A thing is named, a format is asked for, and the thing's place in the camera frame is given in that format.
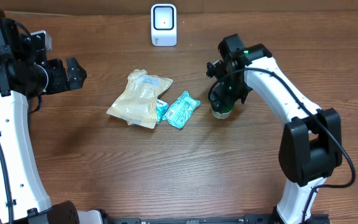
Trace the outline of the teal Kleenex tissue pack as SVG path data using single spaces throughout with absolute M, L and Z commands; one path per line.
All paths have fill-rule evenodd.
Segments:
M 162 121 L 162 118 L 164 116 L 164 114 L 166 113 L 166 111 L 169 108 L 169 104 L 158 99 L 157 100 L 157 106 L 156 106 L 156 114 L 157 114 L 157 122 L 156 124 L 160 124 Z

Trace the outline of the green lid jar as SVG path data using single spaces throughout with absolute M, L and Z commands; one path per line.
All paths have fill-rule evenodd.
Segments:
M 217 119 L 226 119 L 232 110 L 233 106 L 215 106 L 211 108 L 211 113 Z

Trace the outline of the teal wet wipes pack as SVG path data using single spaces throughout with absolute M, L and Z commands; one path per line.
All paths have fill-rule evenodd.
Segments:
M 184 91 L 177 100 L 172 103 L 162 119 L 173 127 L 182 129 L 200 104 L 200 100 L 194 100 L 188 91 Z

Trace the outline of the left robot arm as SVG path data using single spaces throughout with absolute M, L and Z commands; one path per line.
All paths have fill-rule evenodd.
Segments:
M 78 223 L 70 201 L 52 205 L 29 136 L 29 100 L 80 89 L 87 77 L 75 58 L 48 60 L 50 37 L 0 18 L 0 223 Z

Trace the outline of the beige plastic pouch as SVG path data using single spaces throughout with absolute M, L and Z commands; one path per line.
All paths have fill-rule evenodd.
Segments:
M 157 123 L 157 99 L 172 83 L 170 78 L 135 69 L 127 78 L 125 90 L 107 110 L 107 114 L 153 129 Z

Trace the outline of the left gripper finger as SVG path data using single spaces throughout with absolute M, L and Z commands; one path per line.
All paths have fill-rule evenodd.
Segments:
M 83 87 L 85 81 L 84 73 L 69 73 L 68 74 L 68 89 L 77 90 Z
M 70 57 L 66 59 L 68 78 L 86 78 L 86 70 L 80 66 L 77 59 Z

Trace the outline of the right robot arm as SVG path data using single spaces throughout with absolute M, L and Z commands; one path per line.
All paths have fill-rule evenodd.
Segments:
M 342 164 L 339 114 L 307 99 L 263 44 L 246 47 L 233 34 L 218 50 L 222 59 L 209 62 L 206 72 L 217 79 L 208 93 L 212 114 L 226 119 L 237 100 L 255 91 L 283 125 L 278 161 L 287 180 L 282 199 L 271 215 L 246 215 L 245 223 L 329 223 L 327 215 L 313 215 L 311 207 L 317 186 Z

